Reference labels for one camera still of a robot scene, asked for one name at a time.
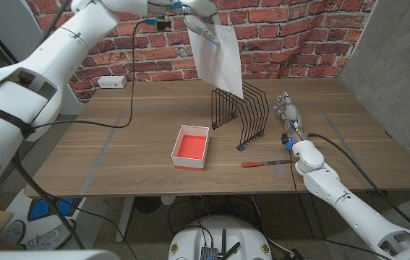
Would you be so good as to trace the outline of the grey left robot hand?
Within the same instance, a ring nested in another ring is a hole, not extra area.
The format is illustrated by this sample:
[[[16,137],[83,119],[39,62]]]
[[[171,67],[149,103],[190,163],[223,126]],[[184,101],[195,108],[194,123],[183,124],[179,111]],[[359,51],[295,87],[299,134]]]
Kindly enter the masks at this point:
[[[186,27],[197,35],[203,36],[214,45],[219,45],[218,36],[211,32],[208,25],[222,25],[215,4],[208,0],[165,0],[158,5],[168,12],[183,14]]]

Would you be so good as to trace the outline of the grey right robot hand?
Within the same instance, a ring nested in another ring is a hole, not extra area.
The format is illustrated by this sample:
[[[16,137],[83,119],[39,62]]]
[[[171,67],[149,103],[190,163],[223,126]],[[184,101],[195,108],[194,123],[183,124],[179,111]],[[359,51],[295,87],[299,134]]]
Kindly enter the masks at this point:
[[[291,144],[308,140],[307,133],[304,131],[302,116],[296,106],[292,103],[287,92],[277,97],[277,103],[274,108],[282,118],[288,140]]]

